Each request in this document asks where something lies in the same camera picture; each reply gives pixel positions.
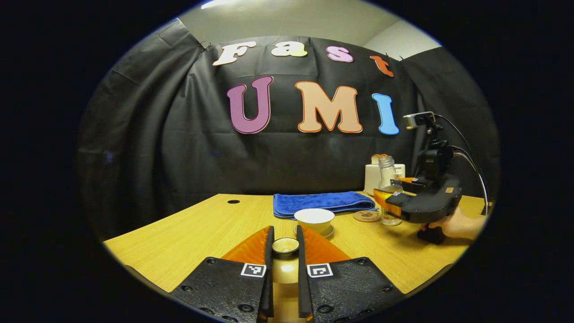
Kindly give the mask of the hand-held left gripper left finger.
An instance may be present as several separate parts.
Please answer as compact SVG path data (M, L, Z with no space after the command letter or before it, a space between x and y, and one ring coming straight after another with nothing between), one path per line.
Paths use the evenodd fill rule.
M221 258L205 258L171 296L218 319L266 323L274 317L274 240L274 227L266 226Z

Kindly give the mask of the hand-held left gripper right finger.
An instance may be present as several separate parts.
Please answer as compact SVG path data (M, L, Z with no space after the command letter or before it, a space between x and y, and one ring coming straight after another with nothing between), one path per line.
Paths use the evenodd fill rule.
M352 259L314 230L296 226L299 242L299 317L344 323L385 310L404 293L369 258Z

